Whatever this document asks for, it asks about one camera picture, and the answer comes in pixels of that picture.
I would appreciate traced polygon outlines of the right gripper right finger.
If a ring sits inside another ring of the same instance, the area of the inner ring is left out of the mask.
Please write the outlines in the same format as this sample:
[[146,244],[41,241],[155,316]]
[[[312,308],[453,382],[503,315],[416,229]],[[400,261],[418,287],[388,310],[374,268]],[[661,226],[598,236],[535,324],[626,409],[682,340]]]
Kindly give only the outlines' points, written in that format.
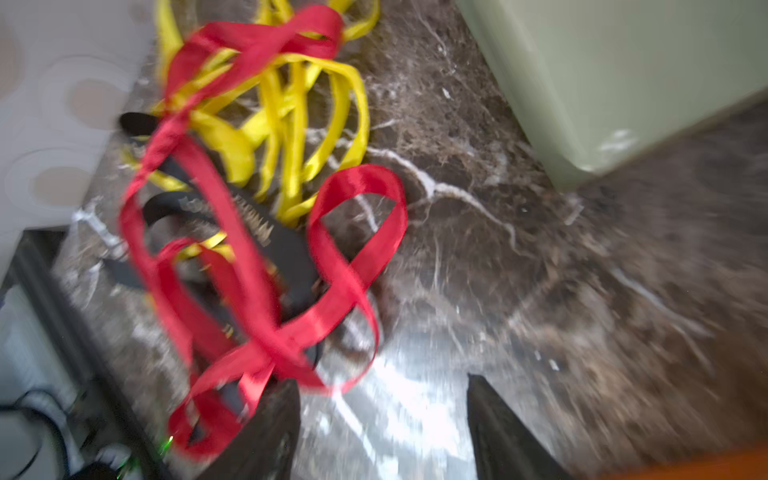
[[467,420],[480,480],[571,477],[482,375],[468,376]]

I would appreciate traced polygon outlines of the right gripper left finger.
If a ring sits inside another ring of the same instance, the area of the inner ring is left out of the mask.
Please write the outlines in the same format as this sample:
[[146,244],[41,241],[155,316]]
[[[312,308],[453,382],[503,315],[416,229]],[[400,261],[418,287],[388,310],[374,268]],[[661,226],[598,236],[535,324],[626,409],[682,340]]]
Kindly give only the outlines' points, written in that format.
[[199,480],[289,480],[301,431],[301,399],[294,380],[281,382]]

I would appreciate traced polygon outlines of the black printed ribbon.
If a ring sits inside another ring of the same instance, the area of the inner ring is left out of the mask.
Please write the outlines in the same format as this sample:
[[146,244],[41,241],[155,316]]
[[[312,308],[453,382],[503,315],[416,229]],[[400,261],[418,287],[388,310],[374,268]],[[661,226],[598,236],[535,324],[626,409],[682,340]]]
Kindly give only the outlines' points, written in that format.
[[[159,125],[159,119],[147,113],[128,112],[120,115],[118,125],[122,133],[131,140],[131,148],[138,148],[147,142],[142,138],[153,134]],[[218,173],[227,173],[223,157],[209,147],[204,149]],[[168,216],[194,220],[204,225],[218,225],[204,198],[191,186],[191,179],[175,160],[166,160],[159,170],[170,175],[172,179],[180,180],[189,188],[176,193],[159,193],[149,199],[142,210],[147,226],[152,226]],[[306,311],[317,298],[320,278],[304,237],[280,224],[269,214],[269,209],[252,200],[246,190],[234,183],[228,183],[228,188],[255,245],[272,272],[270,275],[281,285],[281,322],[286,323]],[[143,280],[130,262],[106,258],[102,262],[117,284],[146,291]],[[193,296],[203,303],[210,304],[213,301],[212,287],[205,287],[198,281],[186,282],[186,285],[191,289]],[[321,358],[321,343],[322,341],[304,350],[304,355],[312,367],[316,367]]]

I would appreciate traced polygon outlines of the red ribbon bow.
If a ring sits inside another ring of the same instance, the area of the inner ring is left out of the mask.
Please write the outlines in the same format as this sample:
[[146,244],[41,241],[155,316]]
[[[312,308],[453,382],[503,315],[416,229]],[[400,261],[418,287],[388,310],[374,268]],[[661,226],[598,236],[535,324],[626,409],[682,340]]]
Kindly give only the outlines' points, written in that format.
[[[159,193],[187,190],[180,180],[156,171],[152,181],[139,191],[139,221],[144,229],[146,249],[159,254],[167,246],[183,239],[196,248],[179,254],[174,260],[143,274],[135,265],[156,311],[189,371],[189,390],[171,414],[168,430],[177,449],[195,459],[221,454],[253,417],[268,384],[278,379],[293,379],[299,385],[331,394],[336,386],[325,383],[312,367],[304,350],[323,341],[353,310],[366,317],[371,329],[378,326],[368,299],[368,290],[384,271],[405,236],[408,213],[400,178],[391,170],[402,196],[365,193],[344,201],[327,213],[323,225],[338,251],[346,260],[354,259],[381,232],[387,220],[398,210],[405,212],[401,242],[386,266],[380,270],[364,268],[358,273],[324,277],[317,266],[320,281],[317,298],[311,306],[282,323],[281,285],[270,275],[263,257],[233,202],[228,183],[246,190],[257,204],[269,209],[280,224],[299,232],[308,247],[309,220],[302,217],[292,224],[278,218],[281,182],[274,179],[265,198],[257,198],[260,178],[253,175],[246,184],[237,184],[228,174],[219,174],[224,196],[230,202],[236,224],[254,260],[243,263],[226,239],[222,218],[184,166],[169,158],[191,179],[191,186],[202,195],[213,213],[217,226],[168,216],[147,226],[142,215],[145,203]],[[198,281],[212,287],[212,302],[203,303],[193,296],[186,282]]]

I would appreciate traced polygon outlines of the orange gift box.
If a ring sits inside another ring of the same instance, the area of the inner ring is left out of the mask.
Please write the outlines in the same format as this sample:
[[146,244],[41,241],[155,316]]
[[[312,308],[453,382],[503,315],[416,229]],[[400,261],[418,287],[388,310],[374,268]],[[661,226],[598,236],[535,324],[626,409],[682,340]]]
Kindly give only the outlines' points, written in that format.
[[766,479],[767,445],[701,457],[623,474],[607,479]]

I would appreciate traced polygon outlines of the yellow ribbon of red box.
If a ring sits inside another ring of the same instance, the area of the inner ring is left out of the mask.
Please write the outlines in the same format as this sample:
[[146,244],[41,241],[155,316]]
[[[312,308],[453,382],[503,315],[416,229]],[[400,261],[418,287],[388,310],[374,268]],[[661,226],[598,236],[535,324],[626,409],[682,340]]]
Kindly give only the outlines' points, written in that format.
[[390,171],[362,162],[370,129],[364,84],[355,68],[336,61],[346,42],[374,27],[380,9],[373,6],[366,20],[350,26],[343,19],[346,9],[344,1],[298,11],[285,1],[266,1],[253,23],[211,22],[182,37],[171,4],[160,3],[162,114],[144,132],[147,149],[119,217],[143,274],[196,248],[188,239],[156,255],[145,246],[137,196],[169,158],[212,200],[242,262],[254,260],[208,150],[221,154],[235,183],[258,175],[257,198],[280,180],[278,218],[288,224],[308,218],[310,254],[324,277],[386,266],[403,237],[403,210],[352,260],[341,255],[322,222],[361,194],[402,196]]

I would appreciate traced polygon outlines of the green gift box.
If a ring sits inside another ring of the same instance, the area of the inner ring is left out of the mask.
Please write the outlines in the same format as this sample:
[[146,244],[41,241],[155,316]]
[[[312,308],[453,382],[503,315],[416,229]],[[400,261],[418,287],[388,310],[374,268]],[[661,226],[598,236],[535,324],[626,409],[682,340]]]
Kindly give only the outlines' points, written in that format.
[[763,1],[462,1],[458,8],[561,191],[767,93]]

